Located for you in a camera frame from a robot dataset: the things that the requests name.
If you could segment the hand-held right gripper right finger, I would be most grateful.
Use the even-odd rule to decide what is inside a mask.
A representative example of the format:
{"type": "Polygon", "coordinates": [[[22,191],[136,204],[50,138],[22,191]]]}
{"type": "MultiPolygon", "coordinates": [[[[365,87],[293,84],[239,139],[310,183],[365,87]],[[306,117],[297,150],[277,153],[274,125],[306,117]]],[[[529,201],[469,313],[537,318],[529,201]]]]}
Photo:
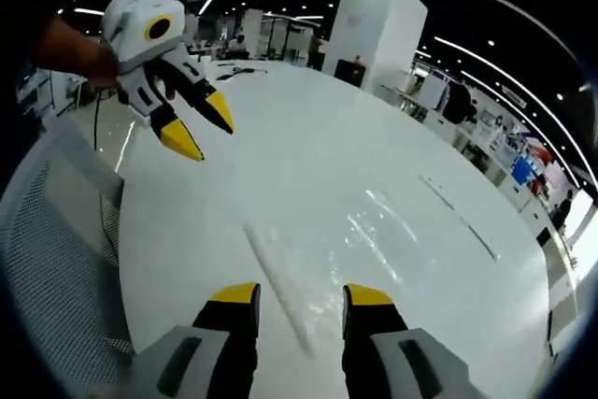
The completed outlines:
{"type": "Polygon", "coordinates": [[[482,398],[469,367],[421,328],[410,329],[385,292],[343,287],[342,370],[350,398],[482,398]]]}

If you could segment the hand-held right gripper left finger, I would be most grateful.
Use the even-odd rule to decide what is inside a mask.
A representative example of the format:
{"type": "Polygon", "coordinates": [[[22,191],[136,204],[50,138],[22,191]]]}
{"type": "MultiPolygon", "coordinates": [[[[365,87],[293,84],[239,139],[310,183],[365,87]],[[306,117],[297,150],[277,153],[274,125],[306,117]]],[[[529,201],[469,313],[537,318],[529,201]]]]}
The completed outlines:
{"type": "Polygon", "coordinates": [[[191,325],[138,353],[112,398],[247,398],[258,364],[261,285],[214,293],[191,325]]]}

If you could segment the person's left hand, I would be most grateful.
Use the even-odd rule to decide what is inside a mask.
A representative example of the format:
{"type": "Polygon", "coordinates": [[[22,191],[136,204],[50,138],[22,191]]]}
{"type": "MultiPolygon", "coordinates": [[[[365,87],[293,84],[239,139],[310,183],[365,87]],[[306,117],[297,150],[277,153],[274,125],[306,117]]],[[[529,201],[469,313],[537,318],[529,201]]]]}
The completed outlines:
{"type": "Polygon", "coordinates": [[[68,72],[86,78],[97,87],[121,88],[119,62],[107,44],[79,36],[69,43],[68,50],[68,72]]]}

